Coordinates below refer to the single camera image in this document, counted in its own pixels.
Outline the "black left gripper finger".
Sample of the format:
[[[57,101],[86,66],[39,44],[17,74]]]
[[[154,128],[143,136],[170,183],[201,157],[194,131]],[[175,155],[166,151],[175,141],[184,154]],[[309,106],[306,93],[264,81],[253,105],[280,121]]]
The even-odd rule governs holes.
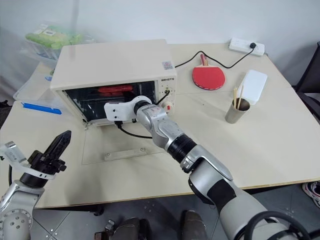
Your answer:
[[[59,158],[71,141],[71,131],[67,130],[54,138],[49,147],[44,152],[48,158]]]
[[[71,141],[72,132],[65,131],[59,134],[52,142],[51,160],[57,161]]]

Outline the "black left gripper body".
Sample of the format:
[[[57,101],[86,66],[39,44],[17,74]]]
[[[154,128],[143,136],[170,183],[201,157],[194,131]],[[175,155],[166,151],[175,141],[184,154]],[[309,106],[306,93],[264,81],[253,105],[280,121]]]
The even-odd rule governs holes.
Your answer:
[[[42,153],[35,150],[28,158],[30,167],[43,174],[55,175],[60,171],[64,172],[67,168],[66,162],[60,159],[61,152]]]

